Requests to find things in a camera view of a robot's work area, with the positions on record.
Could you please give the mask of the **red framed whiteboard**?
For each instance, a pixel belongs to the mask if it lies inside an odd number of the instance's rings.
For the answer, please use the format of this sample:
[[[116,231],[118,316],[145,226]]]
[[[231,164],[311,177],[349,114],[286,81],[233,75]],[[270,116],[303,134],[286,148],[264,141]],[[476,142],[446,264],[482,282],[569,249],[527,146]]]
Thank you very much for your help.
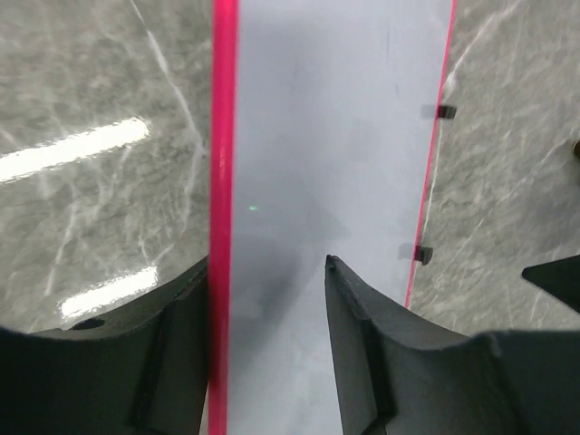
[[[325,259],[408,303],[454,10],[213,4],[210,433],[341,432]]]

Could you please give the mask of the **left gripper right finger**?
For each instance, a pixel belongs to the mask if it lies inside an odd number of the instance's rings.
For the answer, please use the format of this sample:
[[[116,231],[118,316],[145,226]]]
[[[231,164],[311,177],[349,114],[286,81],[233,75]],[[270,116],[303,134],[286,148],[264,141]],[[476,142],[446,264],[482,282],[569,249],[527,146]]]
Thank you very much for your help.
[[[345,434],[576,434],[577,331],[466,336],[366,284],[338,256],[325,300]]]

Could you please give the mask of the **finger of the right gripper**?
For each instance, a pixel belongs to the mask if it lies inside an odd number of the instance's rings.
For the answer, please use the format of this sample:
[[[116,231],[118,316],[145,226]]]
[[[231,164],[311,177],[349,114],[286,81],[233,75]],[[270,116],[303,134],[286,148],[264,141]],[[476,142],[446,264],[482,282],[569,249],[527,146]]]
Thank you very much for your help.
[[[577,313],[580,308],[580,256],[526,267],[522,277]]]

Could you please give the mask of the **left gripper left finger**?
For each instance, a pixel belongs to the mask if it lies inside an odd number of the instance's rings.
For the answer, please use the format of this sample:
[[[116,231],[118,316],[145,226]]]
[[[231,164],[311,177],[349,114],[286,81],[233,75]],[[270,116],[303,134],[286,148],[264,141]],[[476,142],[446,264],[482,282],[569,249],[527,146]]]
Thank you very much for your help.
[[[208,266],[74,327],[1,332],[4,434],[196,434],[208,387]]]

